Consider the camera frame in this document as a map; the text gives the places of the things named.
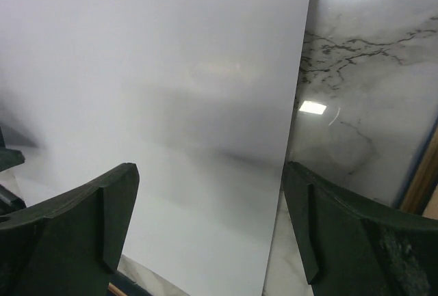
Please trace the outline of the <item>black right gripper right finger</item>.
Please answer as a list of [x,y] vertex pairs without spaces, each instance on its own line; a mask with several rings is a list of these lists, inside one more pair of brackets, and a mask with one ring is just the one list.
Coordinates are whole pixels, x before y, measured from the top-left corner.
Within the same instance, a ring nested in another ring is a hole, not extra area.
[[289,162],[283,190],[314,295],[436,295],[437,220],[360,196]]

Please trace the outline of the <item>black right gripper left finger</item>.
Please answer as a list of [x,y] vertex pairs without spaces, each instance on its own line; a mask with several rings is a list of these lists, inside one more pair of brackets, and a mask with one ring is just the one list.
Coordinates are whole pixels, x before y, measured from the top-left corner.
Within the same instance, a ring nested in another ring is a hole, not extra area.
[[138,193],[134,163],[1,216],[2,295],[105,295]]

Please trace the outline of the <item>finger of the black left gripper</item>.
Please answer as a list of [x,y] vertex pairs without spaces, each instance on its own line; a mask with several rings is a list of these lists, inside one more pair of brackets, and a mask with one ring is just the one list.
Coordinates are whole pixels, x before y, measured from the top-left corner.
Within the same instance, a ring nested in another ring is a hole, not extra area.
[[0,131],[0,144],[0,172],[25,162],[25,157],[21,151],[6,148],[2,131]]

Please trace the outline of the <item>photo print with balloons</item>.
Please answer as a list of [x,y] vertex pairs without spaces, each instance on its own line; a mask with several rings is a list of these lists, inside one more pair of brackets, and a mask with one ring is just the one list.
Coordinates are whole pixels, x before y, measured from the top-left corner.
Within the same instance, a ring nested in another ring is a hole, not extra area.
[[309,0],[1,0],[1,125],[28,205],[132,162],[123,253],[260,295]]

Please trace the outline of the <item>clear acrylic sheet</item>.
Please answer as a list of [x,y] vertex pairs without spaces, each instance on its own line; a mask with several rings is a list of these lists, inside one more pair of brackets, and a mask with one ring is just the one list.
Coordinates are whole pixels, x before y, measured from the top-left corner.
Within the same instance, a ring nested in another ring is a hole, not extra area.
[[[310,0],[287,163],[437,220],[437,0]],[[314,295],[283,184],[264,295]]]

